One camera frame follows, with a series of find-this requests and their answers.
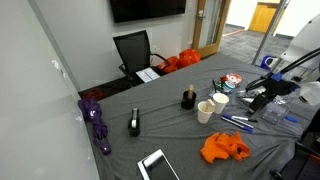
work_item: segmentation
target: white wall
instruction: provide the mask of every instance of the white wall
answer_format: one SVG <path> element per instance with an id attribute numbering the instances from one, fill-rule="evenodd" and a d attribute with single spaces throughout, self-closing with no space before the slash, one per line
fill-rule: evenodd
<path id="1" fill-rule="evenodd" d="M 244 27 L 250 26 L 258 0 L 231 0 L 227 24 Z"/>
<path id="2" fill-rule="evenodd" d="M 146 29 L 151 46 L 164 57 L 192 42 L 197 0 L 187 0 L 184 15 L 121 24 L 113 23 L 109 0 L 35 1 L 81 90 L 123 76 L 113 36 Z"/>
<path id="3" fill-rule="evenodd" d="M 0 179 L 99 179 L 79 96 L 28 1 L 0 1 L 0 23 Z"/>
<path id="4" fill-rule="evenodd" d="M 320 14 L 319 0 L 291 0 L 275 34 L 295 37 L 316 15 Z"/>

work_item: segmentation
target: tv screen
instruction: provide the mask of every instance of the tv screen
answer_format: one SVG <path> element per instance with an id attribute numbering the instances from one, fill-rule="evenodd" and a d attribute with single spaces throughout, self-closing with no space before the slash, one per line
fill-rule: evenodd
<path id="1" fill-rule="evenodd" d="M 183 14 L 186 0 L 110 0 L 115 23 Z"/>

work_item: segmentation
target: paper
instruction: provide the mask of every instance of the paper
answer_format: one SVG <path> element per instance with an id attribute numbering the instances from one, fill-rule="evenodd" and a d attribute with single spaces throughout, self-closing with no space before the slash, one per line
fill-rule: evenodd
<path id="1" fill-rule="evenodd" d="M 136 74 L 143 80 L 143 82 L 149 82 L 159 78 L 160 76 L 154 72 L 151 68 L 147 68 L 136 72 Z"/>

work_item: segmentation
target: paper cup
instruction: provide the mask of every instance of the paper cup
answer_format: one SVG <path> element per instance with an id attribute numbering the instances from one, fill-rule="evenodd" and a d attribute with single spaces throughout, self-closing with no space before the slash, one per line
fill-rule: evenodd
<path id="1" fill-rule="evenodd" d="M 210 119 L 214 109 L 210 112 L 205 112 L 207 107 L 207 102 L 206 101 L 201 101 L 198 104 L 198 121 L 201 124 L 205 124 L 208 122 L 208 120 Z"/>
<path id="2" fill-rule="evenodd" d="M 229 102 L 229 97 L 222 93 L 215 93 L 213 95 L 213 102 L 216 104 L 216 109 L 214 110 L 214 113 L 220 114 L 226 104 Z"/>

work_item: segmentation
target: table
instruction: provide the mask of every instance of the table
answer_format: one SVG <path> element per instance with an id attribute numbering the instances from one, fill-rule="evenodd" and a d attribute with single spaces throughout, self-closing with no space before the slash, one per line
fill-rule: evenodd
<path id="1" fill-rule="evenodd" d="M 266 72 L 258 67 L 244 64 L 222 54 L 216 54 L 195 65 L 162 76 L 149 83 L 121 92 L 99 101 L 103 120 L 106 122 L 112 153 L 103 156 L 92 144 L 101 179 L 142 179 L 137 162 L 162 149 L 181 180 L 195 179 L 270 179 L 269 170 L 281 170 L 294 154 L 294 141 L 298 140 L 310 124 L 316 108 L 303 104 L 298 99 L 290 105 L 291 116 L 299 123 L 280 121 L 272 125 L 259 119 L 254 124 L 254 134 L 220 120 L 212 115 L 207 124 L 197 121 L 197 109 L 183 110 L 180 107 L 182 93 L 190 84 L 197 93 L 196 103 L 209 98 L 212 78 L 228 72 L 240 74 L 244 81 L 237 90 Z M 235 93 L 224 112 L 244 116 L 247 109 L 240 106 Z M 127 129 L 132 108 L 140 109 L 141 133 L 130 137 Z M 87 123 L 92 140 L 91 124 Z M 250 147 L 251 155 L 236 161 L 232 157 L 206 163 L 201 155 L 205 139 L 215 132 L 241 133 Z"/>

